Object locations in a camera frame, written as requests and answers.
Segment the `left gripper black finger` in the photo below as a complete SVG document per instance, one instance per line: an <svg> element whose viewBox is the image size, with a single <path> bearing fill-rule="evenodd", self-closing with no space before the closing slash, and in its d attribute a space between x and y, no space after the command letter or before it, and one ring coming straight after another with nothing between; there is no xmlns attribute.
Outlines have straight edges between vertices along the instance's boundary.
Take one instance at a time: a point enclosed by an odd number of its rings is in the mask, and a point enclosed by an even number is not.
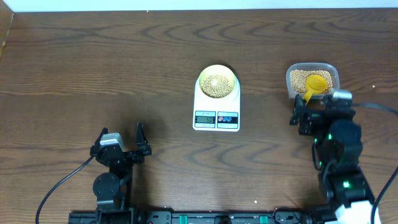
<svg viewBox="0 0 398 224"><path fill-rule="evenodd" d="M136 145L139 147L141 152L150 152L150 144L144 134L141 122L137 123Z"/></svg>
<svg viewBox="0 0 398 224"><path fill-rule="evenodd" d="M98 136L98 138L96 139L94 145L95 146L99 146L100 145L100 141L101 138L103 137L104 134L108 134L108 129L107 128L103 128Z"/></svg>

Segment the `yellow measuring scoop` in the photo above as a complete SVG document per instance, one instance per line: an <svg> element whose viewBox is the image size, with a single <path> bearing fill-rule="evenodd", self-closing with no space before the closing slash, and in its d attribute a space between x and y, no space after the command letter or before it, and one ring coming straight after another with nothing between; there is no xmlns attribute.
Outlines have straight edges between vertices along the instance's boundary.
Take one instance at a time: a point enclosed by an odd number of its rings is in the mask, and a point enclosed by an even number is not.
<svg viewBox="0 0 398 224"><path fill-rule="evenodd" d="M313 95L322 94L328 88L326 80L321 75L310 75L305 82L306 93L303 99L308 103Z"/></svg>

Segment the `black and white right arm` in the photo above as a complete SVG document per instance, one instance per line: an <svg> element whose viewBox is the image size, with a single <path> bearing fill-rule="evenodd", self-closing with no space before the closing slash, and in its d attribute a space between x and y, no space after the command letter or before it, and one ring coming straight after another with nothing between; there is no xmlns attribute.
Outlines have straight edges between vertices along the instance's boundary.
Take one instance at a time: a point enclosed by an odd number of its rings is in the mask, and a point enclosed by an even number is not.
<svg viewBox="0 0 398 224"><path fill-rule="evenodd" d="M362 129L353 121L351 99L326 97L322 110L307 108L297 95L290 125L314 138L312 159L326 205L305 212L301 223L378 223L374 194L359 166Z"/></svg>

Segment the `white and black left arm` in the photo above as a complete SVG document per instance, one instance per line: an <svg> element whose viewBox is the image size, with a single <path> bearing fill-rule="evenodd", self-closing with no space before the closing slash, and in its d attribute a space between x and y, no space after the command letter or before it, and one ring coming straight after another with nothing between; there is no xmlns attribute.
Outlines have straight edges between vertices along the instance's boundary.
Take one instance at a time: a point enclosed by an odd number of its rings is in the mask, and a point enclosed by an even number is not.
<svg viewBox="0 0 398 224"><path fill-rule="evenodd" d="M130 206L133 166L144 162L152 148L138 122L135 151L123 151L124 142L119 133L103 128L90 148L90 155L109 171L100 174L93 183L97 209L95 223L137 223L140 218Z"/></svg>

